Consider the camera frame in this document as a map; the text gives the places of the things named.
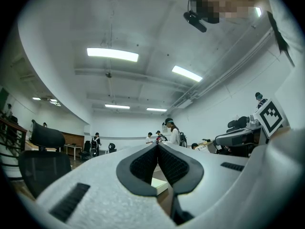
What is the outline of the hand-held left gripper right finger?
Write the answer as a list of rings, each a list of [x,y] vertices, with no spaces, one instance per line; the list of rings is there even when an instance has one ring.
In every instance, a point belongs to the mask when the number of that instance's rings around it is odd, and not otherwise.
[[[171,219],[181,225],[211,209],[240,176],[247,158],[158,145],[158,164],[173,188]]]

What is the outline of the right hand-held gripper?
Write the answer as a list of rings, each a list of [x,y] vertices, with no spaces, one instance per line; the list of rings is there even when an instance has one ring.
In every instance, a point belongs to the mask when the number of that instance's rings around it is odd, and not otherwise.
[[[262,128],[270,138],[285,121],[282,111],[273,99],[268,99],[256,112],[247,117],[247,128],[238,129],[215,138],[219,146],[243,146],[246,137],[252,130]]]

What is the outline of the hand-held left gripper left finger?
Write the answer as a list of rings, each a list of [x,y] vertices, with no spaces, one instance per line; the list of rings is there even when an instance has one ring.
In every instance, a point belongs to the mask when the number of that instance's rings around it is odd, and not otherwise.
[[[132,194],[118,180],[118,163],[146,145],[86,161],[48,186],[36,200],[36,220],[47,229],[175,229],[155,197]],[[78,183],[89,185],[66,222],[51,210]]]

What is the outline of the white table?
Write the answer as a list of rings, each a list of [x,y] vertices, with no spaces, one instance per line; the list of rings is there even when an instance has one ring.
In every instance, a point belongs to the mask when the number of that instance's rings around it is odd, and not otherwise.
[[[76,160],[76,151],[82,151],[82,147],[81,146],[74,146],[74,145],[70,145],[70,144],[65,144],[64,145],[65,148],[65,152],[68,155],[68,149],[71,148],[73,150],[73,160]]]

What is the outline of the black mesh office chair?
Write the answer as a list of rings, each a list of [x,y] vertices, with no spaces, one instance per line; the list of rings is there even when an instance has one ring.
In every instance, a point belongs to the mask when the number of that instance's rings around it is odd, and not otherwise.
[[[32,120],[31,142],[39,148],[59,149],[64,147],[62,132],[43,127]],[[23,151],[18,160],[22,179],[29,192],[37,198],[50,184],[71,172],[67,154],[57,151]]]

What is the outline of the black stair railing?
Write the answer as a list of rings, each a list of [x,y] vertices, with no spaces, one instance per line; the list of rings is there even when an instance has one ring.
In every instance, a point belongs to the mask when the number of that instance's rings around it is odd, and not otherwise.
[[[25,150],[27,130],[0,117],[0,167],[13,180],[20,180],[19,156]]]

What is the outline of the person's grey t-shirt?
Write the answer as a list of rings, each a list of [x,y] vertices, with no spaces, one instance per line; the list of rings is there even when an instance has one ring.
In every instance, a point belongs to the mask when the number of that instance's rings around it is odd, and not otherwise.
[[[292,129],[305,128],[305,35],[282,0],[269,0],[268,17],[280,52],[293,66],[275,93]]]

